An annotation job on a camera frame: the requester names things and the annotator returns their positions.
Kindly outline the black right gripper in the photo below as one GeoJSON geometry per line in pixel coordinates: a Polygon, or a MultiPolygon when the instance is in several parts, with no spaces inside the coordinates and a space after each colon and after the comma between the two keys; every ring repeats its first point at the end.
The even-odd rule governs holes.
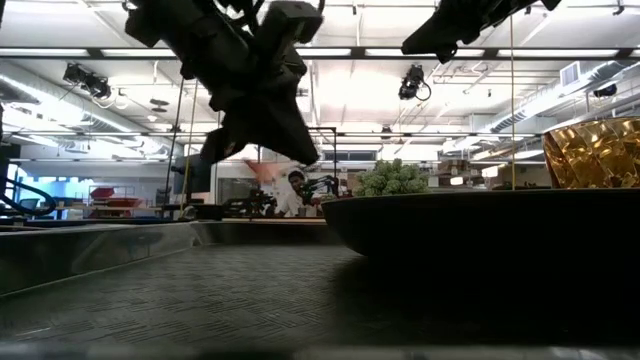
{"type": "Polygon", "coordinates": [[[401,45],[404,55],[435,55],[449,62],[458,43],[470,44],[492,22],[500,0],[441,0],[432,16],[401,45]]]}

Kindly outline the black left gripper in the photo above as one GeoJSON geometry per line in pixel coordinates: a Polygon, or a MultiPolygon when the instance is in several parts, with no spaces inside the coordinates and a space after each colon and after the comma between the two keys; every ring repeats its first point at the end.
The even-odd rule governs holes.
{"type": "MultiPolygon", "coordinates": [[[[211,94],[210,106],[234,114],[239,139],[311,165],[318,153],[296,103],[306,65],[295,49],[306,41],[306,3],[189,3],[189,76],[211,94]]],[[[240,151],[220,127],[209,132],[200,158],[209,164],[240,151]]]]}

